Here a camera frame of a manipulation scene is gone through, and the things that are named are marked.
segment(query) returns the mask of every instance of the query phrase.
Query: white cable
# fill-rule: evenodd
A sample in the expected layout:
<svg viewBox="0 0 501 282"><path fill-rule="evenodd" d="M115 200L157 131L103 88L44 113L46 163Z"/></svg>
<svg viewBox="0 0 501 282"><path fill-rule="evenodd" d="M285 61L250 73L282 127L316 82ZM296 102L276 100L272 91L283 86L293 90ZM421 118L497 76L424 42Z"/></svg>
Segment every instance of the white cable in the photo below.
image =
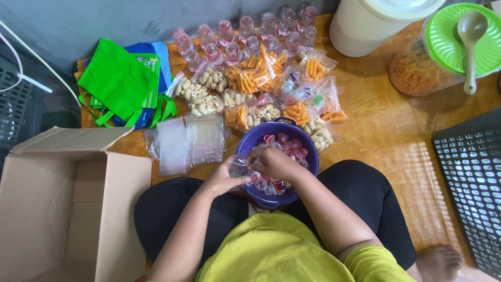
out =
<svg viewBox="0 0 501 282"><path fill-rule="evenodd" d="M23 77L22 77L22 75L23 75L23 65L21 64L21 59L19 58L18 53L16 52L16 50L14 49L14 47L12 47L12 45L10 44L10 42L9 42L9 41L8 41L8 40L7 40L7 39L3 36L3 34L2 34L2 33L0 33L0 38L1 38L1 39L3 40L3 42L5 42L5 44L6 44L6 45L7 45L7 46L11 49L12 53L13 53L13 54L14 54L14 56L16 57L16 60L18 61L18 65L19 65L19 74L20 74L20 76L19 76L19 80L18 80L18 81L17 81L17 82L16 82L13 86L11 86L11 87L9 87L9 88L6 88L6 89L2 89L2 90L0 90L0 92L4 92L4 91L7 91L7 90L9 90L9 89L14 88L16 85L18 85L18 84L21 82L21 80L23 80Z"/></svg>
<svg viewBox="0 0 501 282"><path fill-rule="evenodd" d="M40 56L37 53L35 53L28 45L26 45L26 43L24 43L24 41L21 40L21 38L19 38L2 21L0 21L0 26L2 26L6 31L8 31L17 41L19 41L19 43L21 43L21 45L23 45L28 51L30 51L33 54L33 56L35 56L37 59L39 59L66 86L66 88L71 92L71 94L73 94L73 97L75 98L75 100L77 101L78 105L80 106L80 101L78 100L77 95L73 92L73 90L69 87L69 85L59 76L59 74L57 74L42 58L40 58ZM20 73L21 73L23 71L23 69L21 68L21 61L19 60L19 58L18 58L18 62L19 62Z"/></svg>

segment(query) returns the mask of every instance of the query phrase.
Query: cardboard box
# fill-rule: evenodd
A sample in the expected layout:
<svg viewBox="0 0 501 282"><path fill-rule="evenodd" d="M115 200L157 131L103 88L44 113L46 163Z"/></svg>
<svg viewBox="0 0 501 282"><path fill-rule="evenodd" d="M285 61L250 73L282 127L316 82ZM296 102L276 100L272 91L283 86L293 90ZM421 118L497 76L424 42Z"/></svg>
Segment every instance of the cardboard box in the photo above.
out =
<svg viewBox="0 0 501 282"><path fill-rule="evenodd" d="M131 128L53 128L15 146L0 182L0 281L128 282L152 159L106 152Z"/></svg>

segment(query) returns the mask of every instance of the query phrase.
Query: foot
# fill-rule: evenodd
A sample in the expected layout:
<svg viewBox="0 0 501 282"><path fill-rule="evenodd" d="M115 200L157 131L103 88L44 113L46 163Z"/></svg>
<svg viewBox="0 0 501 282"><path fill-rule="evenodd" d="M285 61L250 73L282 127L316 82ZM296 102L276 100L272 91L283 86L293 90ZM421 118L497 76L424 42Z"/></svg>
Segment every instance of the foot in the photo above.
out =
<svg viewBox="0 0 501 282"><path fill-rule="evenodd" d="M429 248L417 256L422 282L451 282L461 269L461 255L450 245Z"/></svg>

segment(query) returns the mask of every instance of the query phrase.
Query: person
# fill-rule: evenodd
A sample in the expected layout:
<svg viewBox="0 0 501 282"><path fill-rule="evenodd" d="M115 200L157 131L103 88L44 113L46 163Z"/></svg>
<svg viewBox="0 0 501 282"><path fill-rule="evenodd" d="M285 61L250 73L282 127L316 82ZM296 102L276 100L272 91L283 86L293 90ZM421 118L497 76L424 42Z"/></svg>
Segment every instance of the person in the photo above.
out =
<svg viewBox="0 0 501 282"><path fill-rule="evenodd" d="M453 281L451 246L416 253L395 193L360 161L316 178L275 147L254 149L250 169L291 183L300 196L284 212L248 217L247 200L226 193L225 160L207 181L180 177L146 190L134 209L137 234L154 261L147 281Z"/></svg>

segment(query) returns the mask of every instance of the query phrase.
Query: yellow shirt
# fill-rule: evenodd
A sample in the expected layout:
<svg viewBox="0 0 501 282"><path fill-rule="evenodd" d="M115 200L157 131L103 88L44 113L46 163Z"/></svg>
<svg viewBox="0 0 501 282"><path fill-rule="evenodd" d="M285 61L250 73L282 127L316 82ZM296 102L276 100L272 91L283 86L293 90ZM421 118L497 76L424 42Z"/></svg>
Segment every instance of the yellow shirt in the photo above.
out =
<svg viewBox="0 0 501 282"><path fill-rule="evenodd" d="M385 248L356 248L344 264L313 232L281 212L256 214L233 229L196 276L197 282L415 282Z"/></svg>

